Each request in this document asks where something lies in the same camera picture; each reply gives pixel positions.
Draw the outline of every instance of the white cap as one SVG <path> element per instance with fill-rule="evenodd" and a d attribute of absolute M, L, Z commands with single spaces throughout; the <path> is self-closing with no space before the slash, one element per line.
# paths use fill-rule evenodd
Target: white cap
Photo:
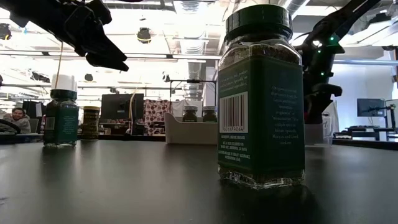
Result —
<path fill-rule="evenodd" d="M 57 82 L 57 75 L 52 76 L 51 89 L 55 89 L 55 83 Z M 71 90 L 77 91 L 77 82 L 73 75 L 59 75 L 57 90 Z"/>

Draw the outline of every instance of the computer monitor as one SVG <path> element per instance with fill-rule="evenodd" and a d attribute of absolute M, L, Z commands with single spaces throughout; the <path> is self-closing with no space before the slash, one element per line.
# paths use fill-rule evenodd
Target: computer monitor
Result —
<path fill-rule="evenodd" d="M 132 94 L 104 94 L 101 100 L 101 119 L 129 119 Z M 132 117 L 144 117 L 144 94 L 136 93 L 132 101 Z"/>
<path fill-rule="evenodd" d="M 384 117 L 386 115 L 385 105 L 383 99 L 357 99 L 357 116 Z"/>

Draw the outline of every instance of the man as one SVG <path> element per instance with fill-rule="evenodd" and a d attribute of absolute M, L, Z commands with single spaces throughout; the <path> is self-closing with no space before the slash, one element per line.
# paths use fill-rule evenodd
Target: man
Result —
<path fill-rule="evenodd" d="M 29 134 L 30 133 L 30 123 L 29 117 L 26 115 L 24 109 L 22 108 L 14 108 L 12 109 L 12 114 L 5 114 L 3 120 L 11 122 L 18 126 L 21 129 L 21 134 Z M 2 125 L 0 129 L 4 129 L 6 131 L 13 131 L 12 128 Z"/>

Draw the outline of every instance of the jar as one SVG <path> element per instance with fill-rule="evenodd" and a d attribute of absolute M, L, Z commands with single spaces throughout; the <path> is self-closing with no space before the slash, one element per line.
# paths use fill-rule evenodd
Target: jar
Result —
<path fill-rule="evenodd" d="M 184 115 L 182 117 L 183 122 L 197 122 L 197 106 L 184 106 Z"/>
<path fill-rule="evenodd" d="M 52 101 L 47 104 L 44 126 L 44 146 L 70 147 L 77 141 L 79 107 L 77 92 L 72 90 L 51 90 Z"/>
<path fill-rule="evenodd" d="M 204 106 L 203 107 L 203 122 L 217 123 L 216 107 Z"/>
<path fill-rule="evenodd" d="M 302 59 L 288 43 L 292 20 L 276 5 L 241 9 L 226 21 L 218 71 L 221 179 L 252 189 L 302 183 Z"/>
<path fill-rule="evenodd" d="M 101 108 L 97 106 L 83 107 L 83 124 L 81 124 L 81 140 L 98 140 L 98 125 Z"/>

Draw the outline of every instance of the black lid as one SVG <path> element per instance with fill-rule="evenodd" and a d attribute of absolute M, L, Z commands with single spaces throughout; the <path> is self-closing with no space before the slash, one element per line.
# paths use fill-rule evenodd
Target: black lid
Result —
<path fill-rule="evenodd" d="M 293 35 L 292 17 L 283 7 L 260 4 L 234 12 L 226 20 L 226 39 L 259 31 L 275 32 L 290 39 Z"/>
<path fill-rule="evenodd" d="M 63 98 L 63 99 L 77 99 L 77 92 L 71 90 L 51 90 L 51 98 Z"/>

